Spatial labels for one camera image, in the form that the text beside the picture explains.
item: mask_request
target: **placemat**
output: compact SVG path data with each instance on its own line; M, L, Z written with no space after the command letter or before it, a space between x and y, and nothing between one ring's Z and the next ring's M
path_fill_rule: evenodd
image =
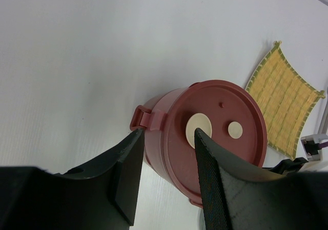
M311 110L324 91L310 86L288 63L274 42L247 84L246 91L264 115L268 144L295 159L298 140Z

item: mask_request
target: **yellow mat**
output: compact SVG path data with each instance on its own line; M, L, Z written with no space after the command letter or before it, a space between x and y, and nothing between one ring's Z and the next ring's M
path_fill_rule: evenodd
M254 71L246 91L264 115L268 144L295 159L299 136L306 119L324 91L311 87L291 67L280 48L281 41Z

